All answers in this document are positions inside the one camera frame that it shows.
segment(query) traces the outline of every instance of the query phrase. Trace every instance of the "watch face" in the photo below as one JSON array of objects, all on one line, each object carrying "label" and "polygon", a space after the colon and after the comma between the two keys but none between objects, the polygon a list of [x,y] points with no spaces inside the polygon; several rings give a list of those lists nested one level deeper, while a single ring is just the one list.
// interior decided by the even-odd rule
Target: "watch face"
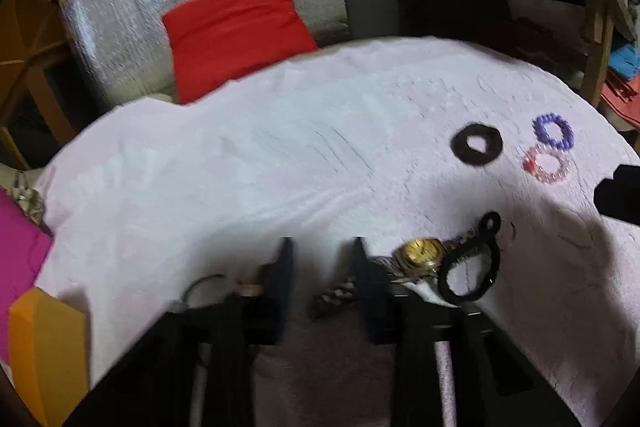
[{"label": "watch face", "polygon": [[405,260],[415,267],[437,268],[445,252],[444,245],[431,237],[413,239],[402,247]]}]

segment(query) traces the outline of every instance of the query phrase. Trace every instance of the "purple spiral hair tie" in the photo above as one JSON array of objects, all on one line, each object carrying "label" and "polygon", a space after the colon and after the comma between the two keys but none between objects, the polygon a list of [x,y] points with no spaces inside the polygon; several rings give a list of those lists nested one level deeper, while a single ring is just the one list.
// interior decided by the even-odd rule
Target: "purple spiral hair tie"
[{"label": "purple spiral hair tie", "polygon": [[[555,123],[562,132],[561,140],[554,140],[545,129],[547,123]],[[553,147],[559,151],[568,151],[574,148],[574,131],[569,123],[560,115],[550,112],[541,114],[533,121],[533,132],[540,143]]]}]

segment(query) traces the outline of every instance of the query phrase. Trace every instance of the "black ring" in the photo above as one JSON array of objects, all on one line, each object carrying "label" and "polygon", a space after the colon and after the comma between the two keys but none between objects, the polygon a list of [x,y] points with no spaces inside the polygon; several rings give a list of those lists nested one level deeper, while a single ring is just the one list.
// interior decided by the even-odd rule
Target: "black ring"
[{"label": "black ring", "polygon": [[[479,136],[486,142],[486,152],[469,147],[466,140],[470,136]],[[495,127],[481,123],[472,123],[459,131],[451,140],[451,150],[462,163],[479,167],[494,161],[502,153],[502,136]]]},{"label": "black ring", "polygon": [[[500,214],[497,212],[489,212],[481,219],[480,226],[478,227],[479,233],[476,237],[469,239],[466,243],[463,243],[454,251],[444,256],[438,270],[438,292],[448,303],[460,306],[465,302],[477,301],[494,285],[495,279],[498,276],[498,270],[500,269],[500,248],[495,242],[495,234],[500,230],[500,222]],[[449,272],[455,265],[466,259],[465,254],[474,248],[481,247],[483,244],[489,247],[489,252],[491,253],[491,266],[484,276],[484,279],[482,279],[478,288],[466,295],[454,293],[447,281]]]}]

